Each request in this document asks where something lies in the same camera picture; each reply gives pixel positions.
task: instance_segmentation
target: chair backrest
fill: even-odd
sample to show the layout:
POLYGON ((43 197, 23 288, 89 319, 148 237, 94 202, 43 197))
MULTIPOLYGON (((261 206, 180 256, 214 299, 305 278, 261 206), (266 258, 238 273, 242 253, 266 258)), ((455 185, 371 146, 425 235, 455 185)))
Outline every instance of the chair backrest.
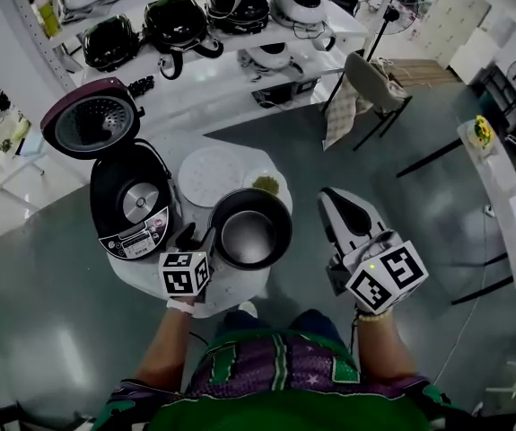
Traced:
POLYGON ((387 78, 357 53, 351 53, 347 57, 345 76, 363 98, 378 109, 395 110, 401 107, 403 99, 391 94, 387 78))

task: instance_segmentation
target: rice cooker control panel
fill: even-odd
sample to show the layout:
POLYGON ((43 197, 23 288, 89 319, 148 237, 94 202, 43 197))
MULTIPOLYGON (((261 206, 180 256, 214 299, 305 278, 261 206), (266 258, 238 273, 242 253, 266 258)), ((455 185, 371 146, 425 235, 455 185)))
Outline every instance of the rice cooker control panel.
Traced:
POLYGON ((158 247, 168 229, 168 207, 144 220, 128 233, 100 238, 102 247, 122 260, 139 259, 158 247))

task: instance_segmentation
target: wristband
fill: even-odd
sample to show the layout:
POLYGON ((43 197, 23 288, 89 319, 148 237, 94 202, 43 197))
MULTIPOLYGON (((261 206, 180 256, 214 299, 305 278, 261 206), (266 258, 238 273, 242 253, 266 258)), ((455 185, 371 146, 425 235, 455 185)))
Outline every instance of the wristband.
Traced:
POLYGON ((372 314, 371 316, 368 315, 368 314, 363 314, 362 312, 359 312, 357 314, 357 319, 359 321, 364 321, 364 322, 376 322, 376 321, 381 321, 381 320, 384 320, 385 318, 387 318, 389 316, 389 314, 391 313, 391 308, 388 308, 387 310, 385 310, 385 312, 381 313, 381 314, 372 314))
POLYGON ((181 312, 187 312, 189 314, 194 314, 194 307, 185 302, 180 302, 178 300, 174 300, 173 298, 168 299, 166 303, 166 308, 174 308, 175 310, 180 310, 181 312))

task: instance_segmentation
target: patterned shirt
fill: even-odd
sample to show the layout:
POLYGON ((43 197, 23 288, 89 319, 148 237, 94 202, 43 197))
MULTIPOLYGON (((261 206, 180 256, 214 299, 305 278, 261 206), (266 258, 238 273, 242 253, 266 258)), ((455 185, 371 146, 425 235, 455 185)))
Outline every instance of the patterned shirt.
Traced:
POLYGON ((427 379, 367 383, 344 345, 295 330, 217 339, 183 394, 122 381, 94 429, 396 429, 460 427, 468 414, 427 379))

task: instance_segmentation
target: gray floor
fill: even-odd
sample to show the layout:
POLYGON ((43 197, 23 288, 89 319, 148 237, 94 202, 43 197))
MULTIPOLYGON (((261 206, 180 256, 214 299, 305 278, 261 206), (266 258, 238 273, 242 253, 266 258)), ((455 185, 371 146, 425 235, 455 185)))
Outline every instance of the gray floor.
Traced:
MULTIPOLYGON (((495 220, 482 214, 486 196, 464 149, 395 179, 403 167, 454 139, 459 120, 479 112, 459 84, 413 93, 390 132, 357 153, 354 142, 376 122, 371 114, 325 153, 324 120, 313 108, 212 137, 267 151, 293 195, 293 242, 272 270, 268 298, 256 299, 260 315, 281 326, 318 308, 349 338, 353 299, 336 299, 326 279, 332 251, 316 195, 324 186, 351 190, 411 239, 429 268, 429 279, 396 308, 396 317, 422 373, 435 379, 473 305, 451 307, 450 300, 479 288, 484 269, 477 265, 503 252, 503 244, 495 220)), ((485 283, 508 273, 506 261, 497 263, 485 270, 485 283)), ((75 411, 95 415, 116 381, 133 373, 163 313, 161 301, 112 272, 95 240, 87 189, 59 200, 0 238, 0 405, 18 400, 55 425, 75 411)), ((211 338, 219 320, 196 321, 194 330, 211 338)), ((204 347, 196 339, 190 346, 191 372, 204 347)), ((514 357, 516 290, 508 287, 479 301, 438 384, 471 409, 486 386, 499 386, 505 360, 514 357)))

